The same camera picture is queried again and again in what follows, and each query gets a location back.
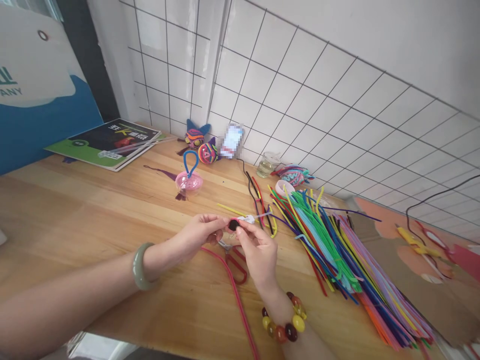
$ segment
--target wooden table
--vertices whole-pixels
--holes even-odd
[[[233,215],[217,203],[255,213],[238,160],[201,163],[200,194],[176,201],[175,183],[143,165],[179,173],[183,162],[175,151],[182,147],[177,142],[157,145],[118,173],[80,161],[62,163],[53,155],[0,177],[0,228],[8,236],[0,246],[0,301],[142,243],[162,242],[197,213]],[[257,177],[253,166],[246,169]],[[277,178],[257,180],[266,197],[267,184],[273,186]],[[302,299],[308,321],[339,359],[422,359],[417,350],[386,347],[361,306],[338,292],[325,297],[302,245],[285,225],[279,225],[276,240],[280,285]],[[214,251],[223,253],[219,246]],[[194,359],[252,358],[229,279],[216,259],[201,251],[159,282],[155,290],[111,309],[87,331]],[[251,279],[239,292],[261,359],[282,359],[280,347],[262,327],[263,304]],[[443,359],[437,348],[430,354]]]

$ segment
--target mobile phone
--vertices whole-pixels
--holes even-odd
[[[220,156],[222,158],[233,159],[242,143],[244,130],[240,124],[230,124],[226,129],[226,134],[220,146]]]

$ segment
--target wire grid panel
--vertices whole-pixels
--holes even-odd
[[[208,122],[214,136],[243,124],[248,163],[279,153],[316,188],[401,212],[480,174],[478,119],[249,1],[226,21]],[[478,183],[413,215],[478,240]]]
[[[140,119],[183,137],[203,124],[213,0],[121,0]]]

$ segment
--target green book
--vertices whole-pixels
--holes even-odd
[[[56,142],[45,150],[117,172],[155,145],[140,146],[122,153],[110,151],[165,137],[160,130],[119,118]]]

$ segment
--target green bangle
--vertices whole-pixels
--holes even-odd
[[[153,242],[146,242],[138,248],[133,258],[133,277],[135,284],[140,290],[147,291],[154,287],[155,283],[145,278],[144,273],[144,254],[145,250],[153,245]]]

